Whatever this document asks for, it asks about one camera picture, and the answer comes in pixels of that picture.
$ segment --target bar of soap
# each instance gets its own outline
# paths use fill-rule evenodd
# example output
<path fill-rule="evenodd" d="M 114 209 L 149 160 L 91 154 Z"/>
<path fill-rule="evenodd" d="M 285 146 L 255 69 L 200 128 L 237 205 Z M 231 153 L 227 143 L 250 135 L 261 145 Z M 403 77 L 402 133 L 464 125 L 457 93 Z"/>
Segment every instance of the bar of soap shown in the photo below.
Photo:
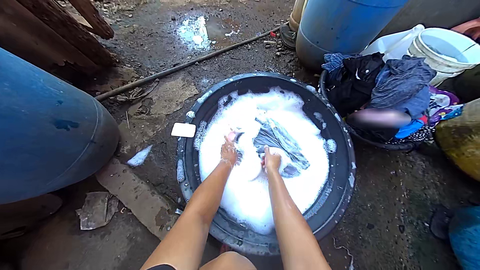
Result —
<path fill-rule="evenodd" d="M 196 126 L 188 123 L 175 123 L 172 128 L 172 136 L 193 138 Z"/>

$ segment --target black basin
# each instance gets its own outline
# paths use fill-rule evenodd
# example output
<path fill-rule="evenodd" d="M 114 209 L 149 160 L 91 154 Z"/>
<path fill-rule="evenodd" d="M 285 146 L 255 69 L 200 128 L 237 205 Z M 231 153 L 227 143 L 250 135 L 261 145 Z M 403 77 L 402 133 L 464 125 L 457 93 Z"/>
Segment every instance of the black basin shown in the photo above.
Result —
<path fill-rule="evenodd" d="M 210 122 L 218 108 L 218 100 L 238 90 L 239 95 L 248 90 L 254 93 L 266 93 L 269 88 L 279 86 L 300 95 L 305 104 L 303 111 L 322 131 L 325 139 L 334 139 L 337 145 L 335 153 L 329 154 L 330 167 L 328 179 L 315 203 L 303 214 L 317 239 L 327 235 L 340 221 L 350 202 L 355 181 L 355 155 L 350 135 L 345 123 L 338 117 L 328 100 L 296 79 L 274 73 L 249 73 L 223 80 L 209 89 L 192 107 L 195 118 L 187 117 L 186 123 Z M 327 123 L 322 129 L 322 122 L 315 118 L 319 112 Z M 177 180 L 183 196 L 188 202 L 194 190 L 201 183 L 198 166 L 198 151 L 193 147 L 194 138 L 181 137 L 177 148 Z M 257 255 L 279 254 L 275 232 L 269 235 L 255 233 L 235 222 L 220 208 L 210 227 L 210 234 L 219 241 L 228 244 L 237 251 Z"/>

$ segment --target puddle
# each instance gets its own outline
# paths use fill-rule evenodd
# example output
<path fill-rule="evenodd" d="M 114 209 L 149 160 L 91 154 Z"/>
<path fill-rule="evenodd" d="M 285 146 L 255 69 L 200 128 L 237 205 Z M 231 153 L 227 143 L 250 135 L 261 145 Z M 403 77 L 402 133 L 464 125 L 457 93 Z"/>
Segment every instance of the puddle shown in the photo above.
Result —
<path fill-rule="evenodd" d="M 191 49 L 222 48 L 235 43 L 240 24 L 231 19 L 195 16 L 184 20 L 177 29 L 180 39 Z"/>

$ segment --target blue barrel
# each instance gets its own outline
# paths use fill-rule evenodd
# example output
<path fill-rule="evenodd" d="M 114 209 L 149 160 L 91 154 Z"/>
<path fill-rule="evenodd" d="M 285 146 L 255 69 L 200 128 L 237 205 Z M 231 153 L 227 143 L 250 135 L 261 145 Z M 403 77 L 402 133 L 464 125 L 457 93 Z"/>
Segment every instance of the blue barrel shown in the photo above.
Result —
<path fill-rule="evenodd" d="M 0 204 L 78 182 L 113 155 L 118 126 L 91 95 L 0 48 Z"/>
<path fill-rule="evenodd" d="M 407 0 L 309 0 L 300 21 L 296 51 L 301 63 L 321 72 L 324 54 L 359 53 Z"/>
<path fill-rule="evenodd" d="M 463 270 L 480 269 L 480 207 L 457 209 L 448 230 L 450 244 Z"/>

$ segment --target wet ground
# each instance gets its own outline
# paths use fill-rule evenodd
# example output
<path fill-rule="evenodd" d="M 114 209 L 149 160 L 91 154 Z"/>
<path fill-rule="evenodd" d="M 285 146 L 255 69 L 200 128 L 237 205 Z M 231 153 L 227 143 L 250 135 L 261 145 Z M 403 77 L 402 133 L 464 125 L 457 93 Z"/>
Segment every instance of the wet ground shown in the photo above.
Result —
<path fill-rule="evenodd" d="M 115 29 L 115 37 L 102 42 L 120 62 L 82 89 L 102 93 L 268 31 L 288 19 L 293 3 L 96 2 Z M 175 122 L 185 120 L 203 92 L 225 78 L 253 71 L 275 71 L 318 84 L 317 77 L 302 69 L 294 52 L 264 41 L 278 39 L 265 37 L 170 75 L 153 85 L 155 89 L 141 102 L 104 101 L 122 133 L 117 158 L 126 162 L 153 145 L 135 173 L 184 206 L 176 180 L 177 139 L 170 132 Z M 354 144 L 357 176 L 352 201 L 342 221 L 320 242 L 332 268 L 348 269 L 353 258 L 355 269 L 460 269 L 449 244 L 430 234 L 430 218 L 439 204 L 469 205 L 480 184 L 452 165 L 434 144 L 411 153 L 385 152 L 355 140 Z M 3 249 L 17 247 L 12 250 L 15 261 L 25 270 L 39 265 L 41 269 L 138 269 L 158 240 L 133 215 L 117 213 L 110 224 L 93 231 L 78 228 L 74 210 L 81 207 L 86 191 L 99 188 L 90 179 L 66 189 L 66 205 L 58 214 L 39 230 L 3 242 Z M 203 261 L 214 258 L 219 247 L 210 239 Z M 281 266 L 279 258 L 252 260 L 259 269 Z"/>

